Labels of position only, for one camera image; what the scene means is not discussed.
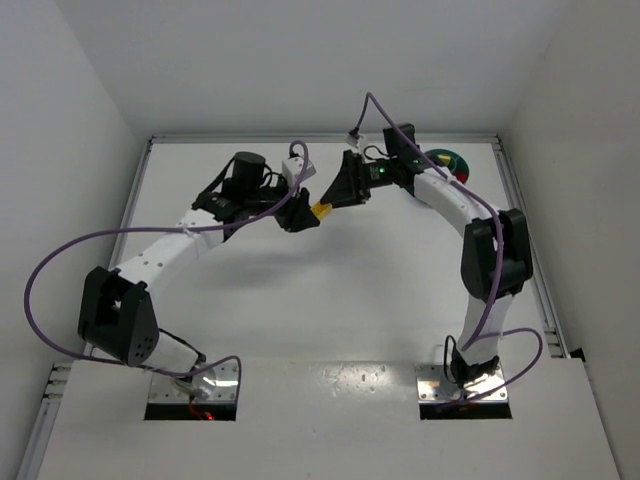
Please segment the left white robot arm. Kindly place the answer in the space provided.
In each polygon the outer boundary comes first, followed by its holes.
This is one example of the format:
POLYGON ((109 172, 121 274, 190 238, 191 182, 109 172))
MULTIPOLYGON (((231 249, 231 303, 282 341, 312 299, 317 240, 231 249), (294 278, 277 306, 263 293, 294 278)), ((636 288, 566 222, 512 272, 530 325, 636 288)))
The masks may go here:
POLYGON ((160 327, 160 295, 180 272, 255 221, 273 217, 288 233, 318 226, 302 185, 314 173, 306 154, 291 153, 275 172, 257 153, 235 153, 175 226, 130 259, 87 274, 79 336, 127 367, 177 377, 204 370, 205 354, 160 327))

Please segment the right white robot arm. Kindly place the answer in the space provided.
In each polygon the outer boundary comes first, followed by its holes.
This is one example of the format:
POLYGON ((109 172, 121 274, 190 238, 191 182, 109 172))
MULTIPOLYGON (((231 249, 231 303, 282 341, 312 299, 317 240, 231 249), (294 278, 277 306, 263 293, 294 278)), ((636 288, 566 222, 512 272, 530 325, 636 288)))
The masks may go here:
POLYGON ((469 300, 462 332, 444 364, 447 380, 463 388, 497 370, 507 312, 533 275, 526 217, 517 208, 500 210, 473 197, 465 187, 468 167, 423 152, 413 124, 387 127, 383 136, 381 159, 344 151, 336 178, 312 211, 323 218, 332 209, 365 203, 374 188, 396 185, 460 234, 460 274, 469 300))

